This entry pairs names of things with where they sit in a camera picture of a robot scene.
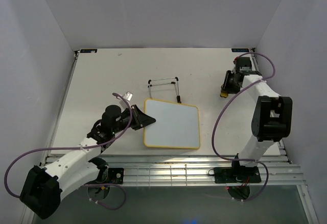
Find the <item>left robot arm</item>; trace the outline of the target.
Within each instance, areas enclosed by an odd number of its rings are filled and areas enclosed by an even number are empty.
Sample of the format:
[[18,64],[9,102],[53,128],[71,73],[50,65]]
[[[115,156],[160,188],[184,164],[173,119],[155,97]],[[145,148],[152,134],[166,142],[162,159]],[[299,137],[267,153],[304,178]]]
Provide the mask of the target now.
[[95,185],[108,193],[108,186],[116,181],[109,176],[109,166],[100,154],[111,146],[116,133],[128,128],[136,131],[155,122],[155,118],[137,105],[124,111],[117,105],[108,106],[77,150],[44,167],[34,166],[28,172],[19,200],[41,219],[46,219],[66,196],[83,185]]

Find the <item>yellow black whiteboard eraser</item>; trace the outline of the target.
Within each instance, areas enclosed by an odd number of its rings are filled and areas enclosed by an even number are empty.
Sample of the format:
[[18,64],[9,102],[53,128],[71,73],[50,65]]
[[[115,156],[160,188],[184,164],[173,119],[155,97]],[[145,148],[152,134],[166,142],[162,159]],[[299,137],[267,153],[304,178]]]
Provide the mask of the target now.
[[222,92],[220,93],[220,97],[222,97],[222,98],[228,98],[228,93],[222,91]]

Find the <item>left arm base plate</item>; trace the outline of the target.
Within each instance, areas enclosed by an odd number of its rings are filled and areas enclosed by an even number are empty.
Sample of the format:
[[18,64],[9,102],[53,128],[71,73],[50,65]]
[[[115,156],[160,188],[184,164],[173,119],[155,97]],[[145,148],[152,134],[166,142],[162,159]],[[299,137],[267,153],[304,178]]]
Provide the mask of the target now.
[[107,168],[100,170],[97,178],[87,184],[123,184],[124,169],[123,168]]

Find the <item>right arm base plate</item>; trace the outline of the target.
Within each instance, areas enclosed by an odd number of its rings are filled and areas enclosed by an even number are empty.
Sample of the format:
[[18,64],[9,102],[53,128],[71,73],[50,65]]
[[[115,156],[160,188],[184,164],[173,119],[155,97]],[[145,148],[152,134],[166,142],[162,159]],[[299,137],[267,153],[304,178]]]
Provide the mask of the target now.
[[258,167],[215,167],[208,171],[208,176],[214,177],[215,183],[260,183],[261,176]]

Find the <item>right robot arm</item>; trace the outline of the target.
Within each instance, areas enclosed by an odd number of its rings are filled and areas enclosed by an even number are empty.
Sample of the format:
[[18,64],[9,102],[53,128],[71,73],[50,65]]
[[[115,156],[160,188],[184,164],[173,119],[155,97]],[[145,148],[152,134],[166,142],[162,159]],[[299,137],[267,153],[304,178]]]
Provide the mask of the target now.
[[242,182],[254,174],[258,161],[274,143],[289,136],[293,101],[273,91],[261,73],[253,69],[249,57],[242,54],[233,63],[233,70],[225,74],[220,96],[227,98],[230,94],[246,91],[256,102],[251,121],[252,135],[231,165],[231,177]]

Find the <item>yellow framed whiteboard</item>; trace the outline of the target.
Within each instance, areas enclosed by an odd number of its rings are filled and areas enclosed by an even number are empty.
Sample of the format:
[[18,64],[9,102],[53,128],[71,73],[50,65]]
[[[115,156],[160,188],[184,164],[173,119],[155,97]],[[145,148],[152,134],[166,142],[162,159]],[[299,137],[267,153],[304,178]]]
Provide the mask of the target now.
[[198,150],[201,145],[196,106],[148,98],[144,112],[156,122],[144,128],[144,145],[150,148]]

